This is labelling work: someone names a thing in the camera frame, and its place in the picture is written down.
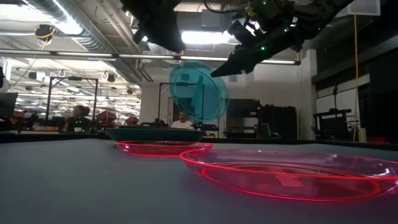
white shirt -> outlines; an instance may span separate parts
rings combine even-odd
[[[186,122],[181,122],[181,121],[174,121],[172,128],[185,128],[185,129],[193,129],[191,126],[192,122],[191,121],[186,121]]]

red plastic plate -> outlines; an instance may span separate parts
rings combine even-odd
[[[398,163],[317,152],[220,149],[183,152],[185,165],[218,185],[256,195],[348,201],[393,193]]]
[[[208,143],[176,141],[121,141],[116,144],[129,154],[155,157],[178,157],[182,152],[213,148]]]

person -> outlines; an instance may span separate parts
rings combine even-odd
[[[0,93],[6,92],[10,87],[10,82],[3,73],[3,68],[0,66]]]
[[[174,121],[172,128],[185,128],[185,129],[193,129],[192,122],[187,121],[187,117],[183,112],[180,112],[178,116],[178,121]]]
[[[84,132],[89,130],[90,120],[85,118],[90,113],[90,108],[87,106],[78,105],[73,108],[73,117],[66,119],[66,132]]]

man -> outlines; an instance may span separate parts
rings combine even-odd
[[[185,114],[183,112],[180,112],[180,114],[178,116],[178,121],[173,122],[172,128],[193,129],[193,127],[191,125],[192,125],[192,122],[187,121],[187,117],[185,116]]]

computer monitor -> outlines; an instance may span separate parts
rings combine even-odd
[[[18,93],[0,93],[0,117],[11,118],[14,114]]]

